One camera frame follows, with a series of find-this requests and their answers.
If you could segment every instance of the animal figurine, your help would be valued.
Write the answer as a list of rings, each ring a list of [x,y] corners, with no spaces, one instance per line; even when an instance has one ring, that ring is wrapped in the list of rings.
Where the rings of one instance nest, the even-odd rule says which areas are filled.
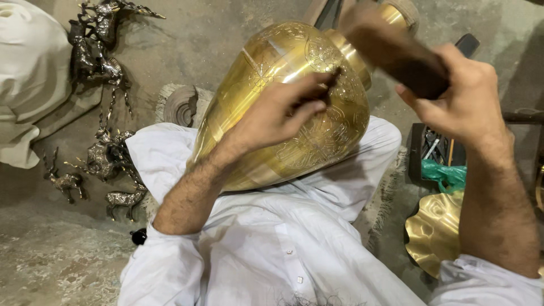
[[[46,174],[44,175],[44,179],[50,180],[51,183],[53,183],[53,186],[55,186],[56,189],[60,190],[63,193],[66,200],[68,200],[68,203],[73,204],[74,200],[72,198],[72,195],[70,194],[70,189],[77,189],[79,191],[79,198],[83,199],[84,189],[81,186],[83,178],[77,173],[67,173],[63,176],[58,176],[57,172],[59,169],[55,169],[55,160],[57,159],[58,151],[59,148],[57,147],[55,149],[55,152],[53,153],[52,164],[50,167],[47,164],[47,157],[44,151],[43,160],[45,169],[47,170]]]
[[[97,62],[85,38],[86,24],[76,20],[70,20],[69,23],[71,27],[68,42],[73,46],[70,63],[72,79],[74,81],[91,79],[96,71]]]
[[[128,193],[123,191],[112,191],[108,192],[106,194],[106,201],[109,203],[109,205],[106,207],[106,214],[115,221],[115,216],[113,215],[113,210],[117,206],[127,206],[128,211],[126,214],[126,217],[130,219],[130,221],[134,221],[134,218],[132,217],[132,211],[136,205],[138,205],[144,198],[145,193],[147,192],[147,188],[137,183],[136,191],[134,193]]]
[[[100,40],[106,43],[108,46],[115,45],[115,26],[117,22],[117,13],[126,8],[135,11],[140,15],[148,15],[155,18],[166,19],[163,15],[157,14],[148,7],[143,5],[136,5],[132,2],[125,0],[102,0],[99,4],[90,7],[88,1],[83,1],[79,5],[82,12],[78,14],[80,20],[85,17],[86,21],[96,23],[96,26],[89,27],[91,31],[88,36],[95,36],[95,40]],[[87,10],[93,11],[91,16],[87,13]]]
[[[108,58],[106,54],[106,48],[101,41],[97,42],[98,48],[98,57],[99,60],[98,66],[95,73],[92,76],[92,79],[100,79],[104,83],[109,83],[113,85],[112,89],[112,101],[109,103],[108,114],[106,115],[106,120],[104,122],[104,127],[108,126],[108,120],[112,116],[113,106],[117,101],[116,91],[121,89],[123,91],[123,96],[125,98],[125,106],[128,108],[128,113],[132,116],[132,108],[130,103],[128,103],[128,90],[131,87],[130,84],[125,80],[125,75],[123,69],[119,62],[111,57]],[[103,119],[103,114],[100,112],[100,121]]]
[[[106,115],[105,126],[107,126],[115,105],[116,91],[118,89],[123,91],[125,105],[132,116],[132,108],[128,102],[130,85],[126,81],[119,62],[107,55],[107,48],[111,50],[116,42],[117,13],[119,10],[126,8],[135,11],[137,14],[161,19],[166,18],[148,7],[136,5],[126,0],[101,0],[95,6],[89,6],[88,0],[84,0],[79,6],[81,7],[81,13],[77,15],[78,20],[70,20],[69,42],[73,46],[71,59],[72,79],[76,83],[101,81],[114,86],[112,101]]]
[[[76,166],[69,162],[64,162],[74,168],[80,169],[83,172],[96,176],[99,180],[106,182],[109,179],[115,178],[119,173],[119,168],[126,170],[131,177],[135,176],[134,165],[128,156],[125,139],[127,135],[134,135],[132,131],[126,131],[124,136],[116,136],[121,139],[119,143],[115,142],[115,137],[111,137],[110,132],[105,128],[97,132],[96,137],[99,139],[91,147],[87,149],[87,161],[79,161],[85,163],[85,167]]]

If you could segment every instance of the hairy forearm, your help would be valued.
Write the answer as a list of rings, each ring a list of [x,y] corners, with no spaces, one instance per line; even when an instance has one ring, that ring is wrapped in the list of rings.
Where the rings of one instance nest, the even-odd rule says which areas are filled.
[[[168,235],[199,232],[236,162],[243,156],[228,138],[228,133],[166,194],[153,226]]]
[[[540,243],[536,218],[514,163],[511,145],[467,149],[461,210],[461,251],[537,278]]]

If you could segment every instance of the rug fringe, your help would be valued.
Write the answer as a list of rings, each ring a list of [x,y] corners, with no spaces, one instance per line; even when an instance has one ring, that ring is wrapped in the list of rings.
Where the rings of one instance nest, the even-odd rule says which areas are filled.
[[[408,156],[408,148],[401,146],[395,160],[391,163],[388,170],[392,170],[392,174],[382,180],[378,186],[381,192],[381,205],[374,226],[369,231],[370,236],[366,245],[367,249],[372,252],[376,246],[376,241],[381,237],[381,232],[384,227],[384,221],[393,209],[393,198],[399,187],[399,180],[403,177],[406,171],[406,158]]]

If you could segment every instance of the hand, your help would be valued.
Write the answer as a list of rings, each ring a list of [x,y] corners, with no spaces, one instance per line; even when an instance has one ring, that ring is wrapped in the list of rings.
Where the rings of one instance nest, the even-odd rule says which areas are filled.
[[[323,96],[336,75],[312,73],[292,84],[272,83],[225,137],[241,154],[295,137],[304,123],[326,110]]]
[[[481,152],[512,139],[500,112],[497,75],[493,66],[467,59],[452,44],[436,50],[450,72],[450,88],[437,101],[418,99],[402,85],[399,96],[421,122],[468,149]]]

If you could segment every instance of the wooden stick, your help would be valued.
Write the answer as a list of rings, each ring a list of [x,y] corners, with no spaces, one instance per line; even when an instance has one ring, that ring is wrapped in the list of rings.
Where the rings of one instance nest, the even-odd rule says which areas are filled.
[[[453,144],[455,143],[455,139],[452,139],[452,141],[449,144],[449,156],[448,156],[448,167],[452,166],[452,158],[453,158]]]

